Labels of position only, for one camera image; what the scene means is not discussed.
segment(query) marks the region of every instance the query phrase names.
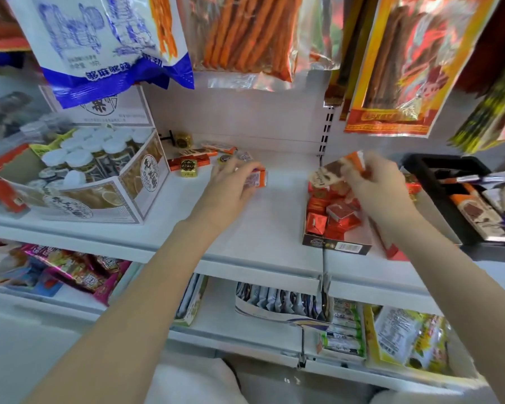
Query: left hand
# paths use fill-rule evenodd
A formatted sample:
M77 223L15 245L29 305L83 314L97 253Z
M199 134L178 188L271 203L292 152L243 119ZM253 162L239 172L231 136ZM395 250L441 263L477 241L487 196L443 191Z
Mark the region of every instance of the left hand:
M222 233L241 214L256 192L256 187L243 187L260 162L243 162L232 157L223 166L214 166L204 193L190 213L189 220L207 223Z

